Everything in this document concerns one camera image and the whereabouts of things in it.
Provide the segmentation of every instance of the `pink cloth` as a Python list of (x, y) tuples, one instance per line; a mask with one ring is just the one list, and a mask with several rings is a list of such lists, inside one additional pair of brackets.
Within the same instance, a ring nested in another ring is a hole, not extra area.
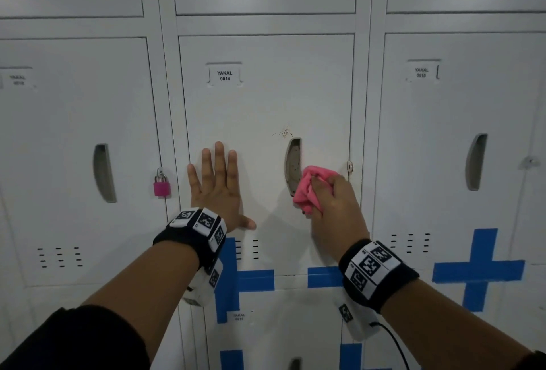
[(294, 194), (294, 203), (298, 205), (306, 215), (310, 215), (313, 212), (313, 206), (322, 212), (317, 195), (311, 186), (311, 178), (314, 176), (317, 179), (324, 181), (329, 187), (330, 192), (333, 193), (334, 189), (326, 180), (337, 175), (337, 172), (324, 167), (307, 166), (301, 176), (300, 184), (297, 185), (296, 194)]

